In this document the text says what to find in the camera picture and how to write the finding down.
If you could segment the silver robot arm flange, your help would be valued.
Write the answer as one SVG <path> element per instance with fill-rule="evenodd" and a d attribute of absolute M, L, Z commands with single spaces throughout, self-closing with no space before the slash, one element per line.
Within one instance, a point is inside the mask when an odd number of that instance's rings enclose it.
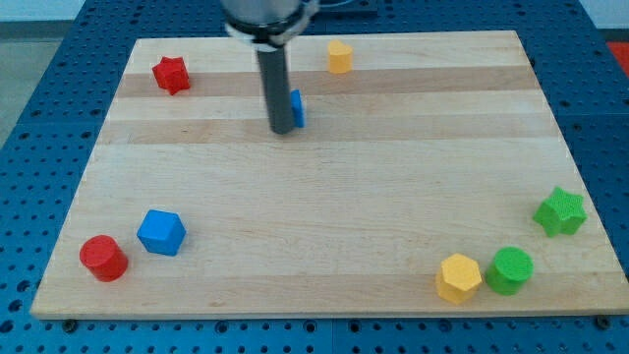
<path fill-rule="evenodd" d="M 319 11 L 319 1 L 221 0 L 229 35 L 260 52 L 273 52 L 301 34 Z"/>

